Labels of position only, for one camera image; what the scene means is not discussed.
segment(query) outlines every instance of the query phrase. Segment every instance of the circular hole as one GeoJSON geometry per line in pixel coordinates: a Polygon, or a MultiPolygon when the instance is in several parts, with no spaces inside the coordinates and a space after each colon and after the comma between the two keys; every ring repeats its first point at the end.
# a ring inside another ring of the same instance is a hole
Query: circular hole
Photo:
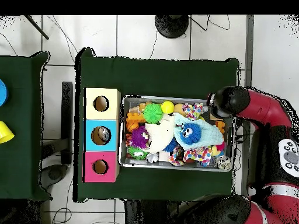
{"type": "Polygon", "coordinates": [[[98,96],[93,101],[93,106],[97,111],[106,111],[109,108],[109,101],[104,96],[98,96]]]}
{"type": "Polygon", "coordinates": [[[104,126],[98,126],[91,132],[91,140],[97,145],[105,145],[111,139],[111,132],[104,126]]]}
{"type": "Polygon", "coordinates": [[[93,171],[97,174],[105,174],[108,170],[108,164],[104,160],[97,160],[93,165],[92,165],[93,171]]]}

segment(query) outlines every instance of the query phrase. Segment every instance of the green spiky ball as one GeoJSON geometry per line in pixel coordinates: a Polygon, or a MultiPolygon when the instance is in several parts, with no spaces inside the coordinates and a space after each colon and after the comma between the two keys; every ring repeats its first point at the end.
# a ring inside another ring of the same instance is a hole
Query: green spiky ball
{"type": "Polygon", "coordinates": [[[133,158],[137,160],[144,160],[148,155],[148,152],[144,152],[141,149],[135,148],[133,146],[128,147],[128,152],[133,158]],[[136,155],[135,152],[142,152],[143,155],[136,155]]]}
{"type": "Polygon", "coordinates": [[[148,104],[143,111],[143,117],[147,123],[156,124],[163,117],[161,106],[155,103],[148,104]]]}

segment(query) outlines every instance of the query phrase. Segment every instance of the orange toy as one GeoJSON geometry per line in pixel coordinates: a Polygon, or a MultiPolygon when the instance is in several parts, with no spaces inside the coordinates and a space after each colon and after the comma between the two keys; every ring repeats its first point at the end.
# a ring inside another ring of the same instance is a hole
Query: orange toy
{"type": "Polygon", "coordinates": [[[132,132],[132,130],[137,129],[139,127],[139,123],[127,122],[126,127],[127,127],[128,132],[132,132]]]}
{"type": "Polygon", "coordinates": [[[126,134],[126,145],[130,146],[130,141],[132,139],[132,134],[126,134]]]}
{"type": "Polygon", "coordinates": [[[222,134],[224,134],[225,130],[224,130],[224,127],[225,127],[225,122],[222,122],[222,121],[216,121],[215,122],[215,125],[218,127],[218,129],[220,130],[220,132],[222,134]]]}
{"type": "Polygon", "coordinates": [[[126,121],[127,123],[144,123],[145,119],[143,114],[138,115],[138,113],[128,113],[126,121]]]}

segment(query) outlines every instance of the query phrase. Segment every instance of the green tablecloth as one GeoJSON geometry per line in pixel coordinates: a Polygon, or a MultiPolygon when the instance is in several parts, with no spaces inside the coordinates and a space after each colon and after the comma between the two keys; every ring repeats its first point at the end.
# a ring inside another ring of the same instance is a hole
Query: green tablecloth
{"type": "Polygon", "coordinates": [[[117,88],[122,95],[206,99],[210,92],[235,86],[238,67],[236,58],[225,62],[97,58],[90,48],[82,49],[76,57],[74,199],[191,201],[207,194],[230,194],[232,171],[121,167],[115,183],[83,183],[82,94],[83,88],[117,88]]]}
{"type": "Polygon", "coordinates": [[[0,107],[15,137],[0,144],[0,198],[47,200],[39,186],[41,160],[41,69],[49,54],[0,56],[0,79],[9,91],[0,107]]]}

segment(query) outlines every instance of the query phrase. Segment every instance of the yellow ball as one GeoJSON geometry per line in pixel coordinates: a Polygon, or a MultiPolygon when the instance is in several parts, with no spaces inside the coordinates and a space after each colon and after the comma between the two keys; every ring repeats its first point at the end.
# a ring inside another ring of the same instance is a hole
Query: yellow ball
{"type": "Polygon", "coordinates": [[[161,105],[162,111],[165,114],[170,114],[174,111],[175,105],[171,101],[165,101],[161,105]]]}

